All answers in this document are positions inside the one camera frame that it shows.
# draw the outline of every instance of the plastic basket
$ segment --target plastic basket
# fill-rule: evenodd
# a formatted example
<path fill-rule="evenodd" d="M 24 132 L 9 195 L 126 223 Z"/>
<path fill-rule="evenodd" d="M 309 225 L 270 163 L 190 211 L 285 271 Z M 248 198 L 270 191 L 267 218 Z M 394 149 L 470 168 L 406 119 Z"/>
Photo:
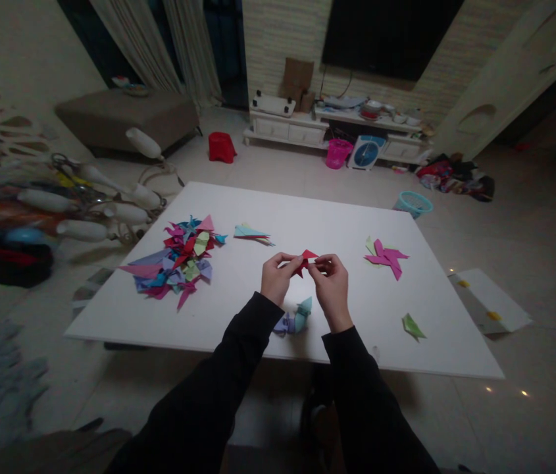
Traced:
<path fill-rule="evenodd" d="M 326 166 L 331 169 L 339 169 L 345 163 L 345 159 L 352 151 L 352 145 L 345 140 L 330 140 L 328 142 L 328 155 Z"/>
<path fill-rule="evenodd" d="M 433 211 L 434 205 L 431 204 L 429 199 L 418 193 L 403 191 L 398 195 L 398 200 L 393 209 L 408 212 L 414 219 L 418 219 L 421 215 Z"/>

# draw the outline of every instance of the person's right hand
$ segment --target person's right hand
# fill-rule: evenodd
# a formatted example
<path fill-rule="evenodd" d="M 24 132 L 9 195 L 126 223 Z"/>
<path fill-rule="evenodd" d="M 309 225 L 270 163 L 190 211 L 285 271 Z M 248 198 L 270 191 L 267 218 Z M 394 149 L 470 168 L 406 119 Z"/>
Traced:
<path fill-rule="evenodd" d="M 348 312 L 348 271 L 334 253 L 310 263 L 308 271 L 315 281 L 317 300 L 333 334 L 354 326 Z"/>

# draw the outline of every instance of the hand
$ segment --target hand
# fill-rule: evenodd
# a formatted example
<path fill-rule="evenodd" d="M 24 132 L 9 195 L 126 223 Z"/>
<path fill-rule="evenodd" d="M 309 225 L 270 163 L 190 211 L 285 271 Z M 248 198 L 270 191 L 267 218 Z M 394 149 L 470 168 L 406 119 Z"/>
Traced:
<path fill-rule="evenodd" d="M 317 300 L 333 334 L 354 326 L 348 312 L 348 271 L 337 255 L 322 255 L 310 263 L 308 271 L 315 280 Z"/>
<path fill-rule="evenodd" d="M 289 264 L 278 268 L 285 261 L 289 262 Z M 289 289 L 291 276 L 301 263 L 301 255 L 298 257 L 282 252 L 267 260 L 263 265 L 263 282 L 260 287 L 260 294 L 274 302 L 277 306 L 282 306 L 286 290 Z"/>

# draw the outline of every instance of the person's left hand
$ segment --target person's left hand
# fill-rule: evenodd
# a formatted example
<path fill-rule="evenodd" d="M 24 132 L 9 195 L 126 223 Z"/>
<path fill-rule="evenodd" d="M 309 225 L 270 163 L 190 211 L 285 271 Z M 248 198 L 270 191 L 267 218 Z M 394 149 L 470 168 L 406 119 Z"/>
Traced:
<path fill-rule="evenodd" d="M 282 262 L 289 262 L 288 265 L 280 267 Z M 284 296 L 289 289 L 289 282 L 293 272 L 302 263 L 302 256 L 289 255 L 288 253 L 277 253 L 263 265 L 263 282 L 260 287 L 260 294 L 281 306 Z"/>

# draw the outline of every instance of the black jacket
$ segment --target black jacket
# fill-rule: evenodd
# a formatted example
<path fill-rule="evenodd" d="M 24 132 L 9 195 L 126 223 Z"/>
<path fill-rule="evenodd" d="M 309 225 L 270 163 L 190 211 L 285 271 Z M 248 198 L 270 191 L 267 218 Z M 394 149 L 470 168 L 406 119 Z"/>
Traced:
<path fill-rule="evenodd" d="M 218 473 L 236 410 L 284 312 L 259 293 L 212 356 L 153 408 L 107 473 Z M 349 473 L 439 473 L 407 424 L 356 328 L 323 336 Z"/>

